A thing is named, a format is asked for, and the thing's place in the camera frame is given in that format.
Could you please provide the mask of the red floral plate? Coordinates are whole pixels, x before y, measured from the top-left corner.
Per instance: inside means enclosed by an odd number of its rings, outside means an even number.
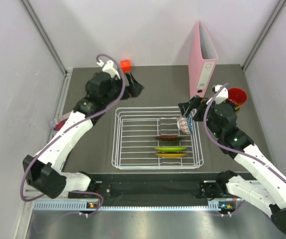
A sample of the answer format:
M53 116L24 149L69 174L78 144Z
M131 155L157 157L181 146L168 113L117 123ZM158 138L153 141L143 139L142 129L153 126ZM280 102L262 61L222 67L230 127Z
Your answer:
M181 141L185 138L183 135L158 135L154 137L158 141L163 142L174 142L174 141Z

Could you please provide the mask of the red cup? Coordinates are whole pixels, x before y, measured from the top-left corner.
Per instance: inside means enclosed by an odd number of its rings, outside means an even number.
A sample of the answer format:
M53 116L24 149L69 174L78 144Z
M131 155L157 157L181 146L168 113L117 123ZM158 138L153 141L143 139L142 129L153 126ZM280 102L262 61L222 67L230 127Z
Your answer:
M247 93L240 88L230 88L226 102L238 112L248 99Z

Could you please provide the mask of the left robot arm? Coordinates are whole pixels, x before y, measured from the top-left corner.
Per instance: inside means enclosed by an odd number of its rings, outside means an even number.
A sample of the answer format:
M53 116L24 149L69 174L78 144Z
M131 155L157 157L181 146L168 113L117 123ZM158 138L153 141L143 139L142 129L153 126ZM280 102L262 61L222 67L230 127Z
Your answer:
M85 173L63 173L62 167L77 142L113 107L116 99L138 97L144 87L131 73L121 77L95 73L86 83L86 96L77 102L61 129L36 153L27 155L22 164L27 184L51 199L63 192L80 191L85 197L96 193L96 185Z

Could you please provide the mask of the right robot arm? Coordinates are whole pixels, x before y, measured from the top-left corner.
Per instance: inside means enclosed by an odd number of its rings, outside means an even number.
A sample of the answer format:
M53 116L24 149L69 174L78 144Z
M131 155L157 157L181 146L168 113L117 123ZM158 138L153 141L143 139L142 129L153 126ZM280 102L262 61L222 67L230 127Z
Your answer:
M194 121L204 124L207 136L221 151L242 165L261 184L254 186L230 170L216 178L216 192L221 197L240 197L267 215L286 235L286 177L262 154L254 141L237 126L237 114L228 103L213 102L194 96L179 103L182 116L195 111Z

